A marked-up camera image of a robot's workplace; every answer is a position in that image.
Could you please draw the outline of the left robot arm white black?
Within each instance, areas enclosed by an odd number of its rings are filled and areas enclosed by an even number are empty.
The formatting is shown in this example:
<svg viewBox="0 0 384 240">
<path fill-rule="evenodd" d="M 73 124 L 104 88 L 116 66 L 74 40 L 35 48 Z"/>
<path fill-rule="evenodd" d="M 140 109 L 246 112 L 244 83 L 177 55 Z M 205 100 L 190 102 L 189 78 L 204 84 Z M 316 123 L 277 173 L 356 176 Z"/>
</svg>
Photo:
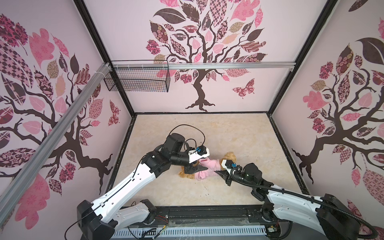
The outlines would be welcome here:
<svg viewBox="0 0 384 240">
<path fill-rule="evenodd" d="M 127 208 L 124 206 L 126 202 L 172 165 L 184 167 L 186 174 L 207 170 L 197 162 L 209 156 L 206 146 L 190 148 L 182 135 L 168 135 L 162 145 L 144 155 L 123 181 L 98 199 L 92 202 L 84 200 L 78 205 L 76 224 L 82 231 L 82 238 L 109 240 L 115 232 L 132 224 L 150 225 L 155 220 L 157 209 L 149 200 Z"/>
</svg>

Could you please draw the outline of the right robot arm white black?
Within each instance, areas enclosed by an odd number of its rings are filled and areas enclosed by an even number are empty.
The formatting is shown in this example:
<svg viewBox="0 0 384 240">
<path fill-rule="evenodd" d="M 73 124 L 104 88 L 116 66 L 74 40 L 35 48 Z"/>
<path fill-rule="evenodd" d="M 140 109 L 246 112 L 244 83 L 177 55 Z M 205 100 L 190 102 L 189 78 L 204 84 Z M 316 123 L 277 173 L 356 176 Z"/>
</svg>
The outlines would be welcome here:
<svg viewBox="0 0 384 240">
<path fill-rule="evenodd" d="M 227 185 L 236 182 L 252 188 L 252 196 L 264 203 L 261 215 L 267 222 L 291 221 L 311 228 L 329 240 L 358 239 L 360 223 L 333 195 L 319 197 L 288 191 L 263 179 L 263 173 L 253 163 L 241 167 L 225 161 L 224 168 L 216 173 Z"/>
</svg>

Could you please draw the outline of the pink knitted bear sweater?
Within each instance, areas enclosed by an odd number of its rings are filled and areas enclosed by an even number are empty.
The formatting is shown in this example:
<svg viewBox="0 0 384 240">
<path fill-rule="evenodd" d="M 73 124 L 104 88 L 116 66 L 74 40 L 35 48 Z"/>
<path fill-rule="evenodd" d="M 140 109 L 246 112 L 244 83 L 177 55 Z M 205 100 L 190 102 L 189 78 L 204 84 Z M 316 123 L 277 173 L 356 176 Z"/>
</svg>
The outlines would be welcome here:
<svg viewBox="0 0 384 240">
<path fill-rule="evenodd" d="M 195 180 L 198 180 L 198 181 L 205 180 L 209 177 L 216 176 L 217 174 L 215 173 L 215 171 L 221 171 L 222 170 L 220 160 L 211 160 L 209 158 L 201 159 L 199 162 L 199 165 L 207 167 L 208 170 L 198 172 L 195 174 Z"/>
</svg>

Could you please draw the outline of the brown teddy bear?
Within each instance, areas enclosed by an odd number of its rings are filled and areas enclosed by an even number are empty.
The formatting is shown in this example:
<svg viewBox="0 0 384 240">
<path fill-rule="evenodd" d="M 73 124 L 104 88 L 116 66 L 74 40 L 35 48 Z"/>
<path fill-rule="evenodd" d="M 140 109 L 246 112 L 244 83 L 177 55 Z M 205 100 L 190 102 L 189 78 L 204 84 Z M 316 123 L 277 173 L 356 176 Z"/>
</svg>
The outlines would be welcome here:
<svg viewBox="0 0 384 240">
<path fill-rule="evenodd" d="M 192 167 L 200 169 L 202 167 L 206 168 L 205 170 L 199 171 L 194 174 L 186 174 L 185 167 L 181 167 L 181 171 L 179 172 L 180 178 L 187 178 L 197 181 L 205 180 L 209 177 L 217 176 L 216 171 L 224 171 L 225 169 L 222 167 L 223 160 L 230 160 L 236 163 L 237 157 L 234 152 L 227 152 L 222 159 L 213 160 L 210 158 L 200 159 L 196 163 L 193 163 Z"/>
</svg>

